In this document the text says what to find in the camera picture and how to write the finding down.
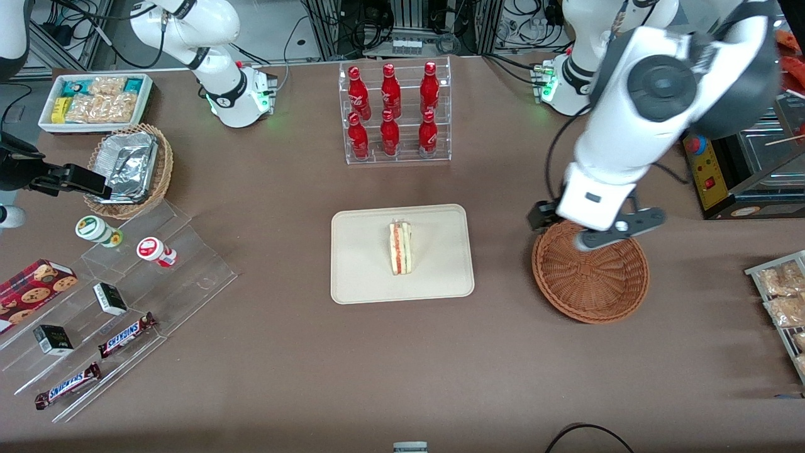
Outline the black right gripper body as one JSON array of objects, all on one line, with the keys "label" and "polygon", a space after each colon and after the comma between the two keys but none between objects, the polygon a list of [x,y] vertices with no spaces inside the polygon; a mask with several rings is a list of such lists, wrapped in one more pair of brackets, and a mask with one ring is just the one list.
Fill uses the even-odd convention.
[{"label": "black right gripper body", "polygon": [[15,191],[46,175],[44,155],[26,141],[2,134],[1,190]]}]

